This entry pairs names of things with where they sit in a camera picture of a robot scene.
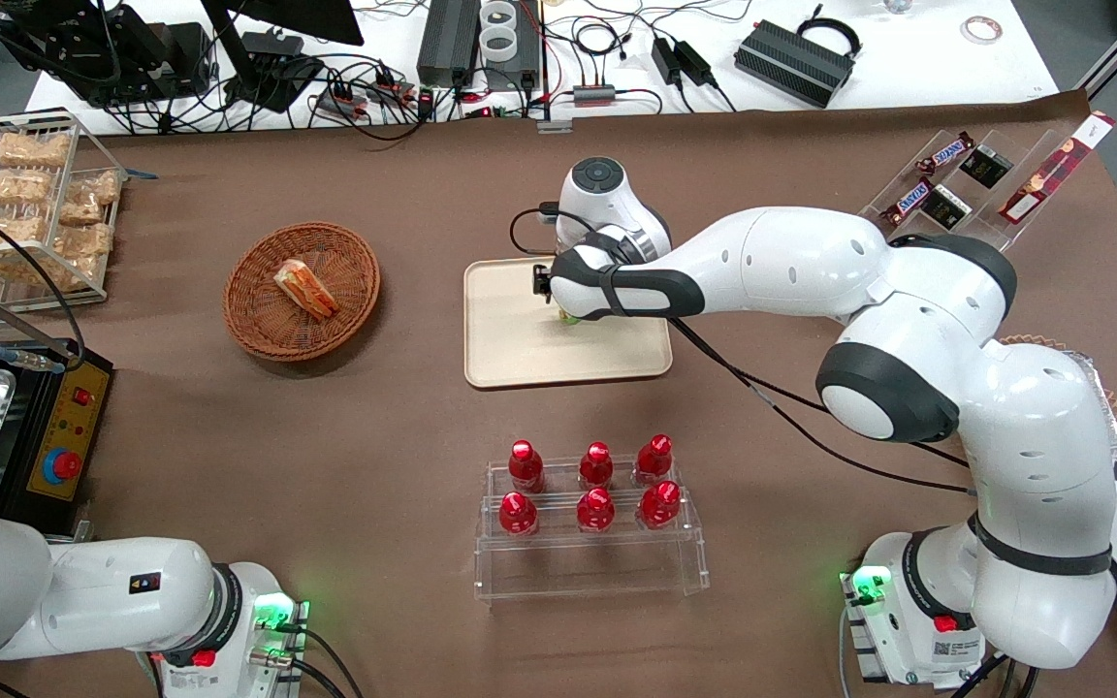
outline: wicker basket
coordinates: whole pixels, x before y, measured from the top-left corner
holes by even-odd
[[[275,284],[288,258],[313,269],[338,302],[334,317],[316,319]],[[343,344],[369,319],[382,277],[378,257],[345,227],[306,222],[284,227],[254,245],[227,281],[222,317],[249,354],[271,362],[303,362]]]

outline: red button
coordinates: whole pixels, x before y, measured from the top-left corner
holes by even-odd
[[[59,480],[71,480],[80,474],[80,465],[79,455],[65,451],[55,459],[55,474]]]

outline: yellow control panel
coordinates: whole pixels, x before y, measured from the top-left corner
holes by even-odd
[[[102,402],[111,374],[90,363],[63,374],[55,408],[37,451],[27,490],[70,503],[85,474],[94,426],[102,414]]]

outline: brown tablecloth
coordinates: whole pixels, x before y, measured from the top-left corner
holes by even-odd
[[[589,119],[571,136],[484,121],[424,127],[391,147],[351,131],[115,138],[124,164],[161,179],[130,185],[111,299],[78,310],[89,346],[118,367],[89,471],[98,534],[178,536],[218,561],[265,564],[313,601],[313,627],[372,698],[838,695],[839,571],[877,536],[960,520],[974,503],[820,453],[678,335],[658,380],[477,392],[461,371],[462,270],[516,256],[510,216],[554,199],[584,156],[619,159],[682,241],[760,204],[858,211],[937,128],[996,127],[1023,142],[1083,115],[1087,103],[1067,94]],[[381,304],[332,361],[258,363],[223,329],[222,286],[262,235],[305,220],[369,239]],[[535,245],[551,235],[519,232]],[[1010,257],[1020,286],[1003,334],[1091,354],[1117,393],[1117,193],[1097,159]],[[731,361],[808,396],[839,329],[766,314],[691,324]],[[958,466],[789,408],[866,462],[966,482]],[[493,611],[474,600],[487,459],[518,437],[558,457],[594,438],[629,450],[659,431],[675,438],[704,519],[707,592]],[[849,671],[856,695],[930,695],[860,685],[855,659]],[[0,663],[0,677],[35,698],[151,695],[125,652]],[[1080,667],[1043,672],[1035,695],[1117,697],[1117,611]]]

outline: green led light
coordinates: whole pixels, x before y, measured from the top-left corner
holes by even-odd
[[[296,610],[296,602],[287,596],[287,593],[266,593],[258,596],[254,602],[254,620],[265,628],[278,628],[279,623],[292,620],[292,611]]]
[[[890,570],[878,565],[865,565],[851,575],[851,586],[868,602],[880,601],[886,595],[882,587],[889,583]]]

